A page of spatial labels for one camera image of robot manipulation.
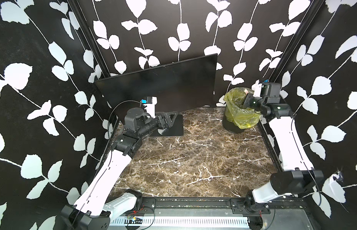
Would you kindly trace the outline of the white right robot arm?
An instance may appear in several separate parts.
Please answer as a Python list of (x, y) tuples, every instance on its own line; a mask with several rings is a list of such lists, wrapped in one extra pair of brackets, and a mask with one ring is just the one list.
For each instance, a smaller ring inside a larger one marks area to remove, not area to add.
[(280, 103), (279, 97), (255, 97), (246, 95), (244, 106), (260, 112), (267, 120), (276, 137), (282, 158), (282, 172), (273, 173), (270, 181), (250, 192), (255, 204), (265, 204), (281, 196), (306, 193), (315, 188), (321, 192), (320, 183), (324, 175), (314, 169), (308, 159), (294, 124), (295, 115), (290, 106)]

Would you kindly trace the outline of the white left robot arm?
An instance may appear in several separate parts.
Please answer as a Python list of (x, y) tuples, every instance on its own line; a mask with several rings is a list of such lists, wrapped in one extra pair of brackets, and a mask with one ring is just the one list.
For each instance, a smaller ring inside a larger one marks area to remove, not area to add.
[(123, 131), (112, 144), (110, 152), (87, 190), (73, 205), (65, 205), (61, 217), (71, 230), (106, 230), (110, 223), (127, 211), (139, 210), (141, 196), (126, 192), (107, 202), (107, 198), (119, 176), (131, 162), (143, 139), (155, 130), (168, 131), (178, 112), (153, 112), (147, 108), (132, 108), (125, 116)]

